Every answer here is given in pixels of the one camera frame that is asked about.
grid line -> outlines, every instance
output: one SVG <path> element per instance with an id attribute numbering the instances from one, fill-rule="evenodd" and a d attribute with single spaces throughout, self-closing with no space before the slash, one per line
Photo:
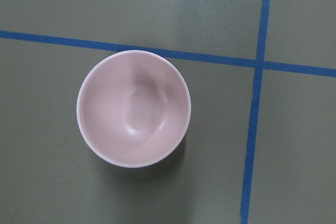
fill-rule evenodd
<path id="1" fill-rule="evenodd" d="M 259 106 L 261 98 L 262 75 L 265 58 L 265 48 L 267 39 L 268 15 L 270 0 L 261 0 L 260 22 L 258 32 L 258 44 L 256 53 L 257 66 L 253 77 L 253 95 L 250 108 L 250 118 L 246 142 L 245 169 L 243 178 L 243 188 L 240 202 L 240 222 L 248 224 L 248 214 L 251 198 L 254 154 L 256 148 L 256 138 L 258 131 Z"/>
<path id="2" fill-rule="evenodd" d="M 145 50 L 145 51 L 153 52 L 155 54 L 158 54 L 166 58 L 200 61 L 200 62 L 206 62 L 206 63 L 216 63 L 216 64 L 224 64 L 224 65 L 248 67 L 248 68 L 257 67 L 257 62 L 256 60 L 253 60 L 253 59 L 244 59 L 244 58 L 210 55 L 210 54 L 199 54 L 196 52 L 184 52 L 184 51 L 176 51 L 176 50 L 168 50 L 168 49 L 160 49 L 160 48 L 123 45 L 123 44 L 115 44 L 115 43 L 100 42 L 100 41 L 93 41 L 93 40 L 83 40 L 83 39 L 38 35 L 38 34 L 18 33 L 15 31 L 0 30 L 0 38 L 40 42 L 40 43 L 62 45 L 62 46 L 100 49 L 100 50 L 108 50 L 108 51 Z M 333 68 L 297 65 L 297 64 L 274 62 L 274 61 L 264 61 L 262 63 L 262 68 L 268 69 L 268 70 L 283 71 L 283 72 L 311 74 L 315 76 L 336 77 L 336 69 L 333 69 Z"/>

ceramic bowl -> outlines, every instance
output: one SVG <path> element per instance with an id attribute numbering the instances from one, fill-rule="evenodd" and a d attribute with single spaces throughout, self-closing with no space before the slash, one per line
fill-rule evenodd
<path id="1" fill-rule="evenodd" d="M 98 63 L 77 100 L 77 121 L 88 146 L 122 167 L 148 166 L 167 157 L 184 137 L 190 115 L 190 94 L 178 70 L 140 50 Z"/>

blue tape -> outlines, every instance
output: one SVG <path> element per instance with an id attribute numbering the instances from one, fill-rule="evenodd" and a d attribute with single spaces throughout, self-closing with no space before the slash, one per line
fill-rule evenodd
<path id="1" fill-rule="evenodd" d="M 253 96 L 250 108 L 250 119 L 246 143 L 245 169 L 243 189 L 241 191 L 240 221 L 241 224 L 248 224 L 248 214 L 251 198 L 251 186 L 253 177 L 254 154 L 258 129 L 259 105 L 261 97 L 261 85 L 263 75 L 263 63 L 265 57 L 265 46 L 267 38 L 267 25 L 270 0 L 262 0 L 260 12 L 260 24 L 258 33 L 258 45 L 256 62 L 257 66 L 253 78 Z"/>
<path id="2" fill-rule="evenodd" d="M 263 68 L 276 71 L 313 74 L 315 76 L 336 77 L 336 69 L 332 68 L 320 68 L 271 61 L 265 61 L 263 63 Z"/>
<path id="3" fill-rule="evenodd" d="M 114 43 L 108 43 L 108 42 L 99 42 L 99 41 L 91 41 L 91 40 L 83 40 L 83 39 L 72 39 L 72 38 L 62 38 L 62 37 L 36 35 L 36 34 L 16 33 L 13 31 L 0 30 L 0 38 L 50 43 L 50 44 L 63 45 L 63 46 L 101 49 L 101 50 L 109 50 L 109 51 L 145 50 L 145 51 L 153 52 L 155 54 L 158 54 L 162 57 L 167 57 L 167 58 L 202 61 L 202 62 L 226 64 L 226 65 L 232 65 L 232 66 L 250 67 L 250 68 L 254 68 L 256 66 L 255 60 L 250 60 L 250 59 L 235 58 L 235 57 L 228 57 L 228 56 L 218 56 L 218 55 L 198 54 L 198 53 L 193 53 L 193 52 L 165 50 L 165 49 L 159 49 L 159 48 L 138 47 L 138 46 L 114 44 Z"/>

painter's tape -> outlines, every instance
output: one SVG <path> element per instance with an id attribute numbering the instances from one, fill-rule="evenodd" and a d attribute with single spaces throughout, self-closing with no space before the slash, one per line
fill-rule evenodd
<path id="1" fill-rule="evenodd" d="M 63 45 L 63 46 L 101 49 L 101 50 L 109 50 L 109 51 L 145 50 L 145 51 L 158 54 L 162 57 L 168 57 L 168 58 L 193 60 L 193 61 L 201 61 L 201 62 L 209 62 L 209 63 L 217 63 L 217 64 L 225 64 L 225 65 L 241 66 L 241 67 L 250 67 L 250 68 L 255 67 L 255 61 L 251 59 L 198 54 L 194 52 L 174 51 L 174 50 L 166 50 L 166 49 L 159 49 L 159 48 L 130 46 L 130 45 L 123 45 L 123 44 L 108 43 L 108 42 L 83 40 L 83 39 L 72 39 L 72 38 L 62 38 L 62 37 L 54 37 L 54 36 L 46 36 L 46 35 L 37 35 L 37 34 L 16 33 L 13 31 L 0 30 L 0 38 L 50 43 L 50 44 Z"/>
<path id="2" fill-rule="evenodd" d="M 253 80 L 253 96 L 250 108 L 250 119 L 248 126 L 248 135 L 246 143 L 246 155 L 245 155 L 245 169 L 243 179 L 243 189 L 241 191 L 241 203 L 240 203 L 240 221 L 241 224 L 248 224 L 248 215 L 251 199 L 252 177 L 253 177 L 253 165 L 254 154 L 256 146 L 256 137 L 258 129 L 258 117 L 259 117 L 259 105 L 261 97 L 261 85 L 263 75 L 263 62 L 265 57 L 265 47 L 267 38 L 267 26 L 269 15 L 270 0 L 261 1 L 261 13 L 258 33 L 257 55 L 256 62 L 257 67 L 254 72 Z"/>
<path id="3" fill-rule="evenodd" d="M 313 74 L 315 76 L 336 77 L 336 69 L 332 68 L 320 68 L 320 67 L 294 65 L 294 64 L 271 62 L 271 61 L 264 61 L 263 68 L 269 70 L 277 70 L 293 73 Z"/>

floor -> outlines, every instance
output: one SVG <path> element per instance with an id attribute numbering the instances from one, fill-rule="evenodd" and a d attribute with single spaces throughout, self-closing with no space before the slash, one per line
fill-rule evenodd
<path id="1" fill-rule="evenodd" d="M 1 223 L 333 223 L 336 0 L 0 0 Z M 175 65 L 192 99 L 156 165 L 98 158 L 77 125 L 116 51 Z"/>

